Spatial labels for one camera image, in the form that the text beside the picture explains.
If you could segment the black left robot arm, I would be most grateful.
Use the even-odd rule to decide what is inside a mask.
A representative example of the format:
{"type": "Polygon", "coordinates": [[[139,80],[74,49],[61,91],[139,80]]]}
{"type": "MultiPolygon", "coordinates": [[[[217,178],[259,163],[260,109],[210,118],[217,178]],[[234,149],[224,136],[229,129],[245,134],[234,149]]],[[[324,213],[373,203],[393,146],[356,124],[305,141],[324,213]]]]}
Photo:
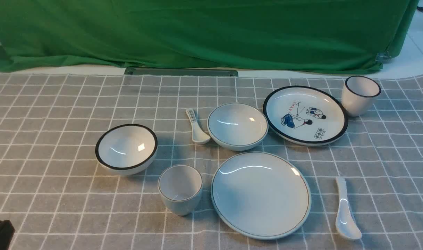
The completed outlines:
{"type": "Polygon", "coordinates": [[[0,250],[9,249],[15,231],[10,220],[0,220],[0,250]]]}

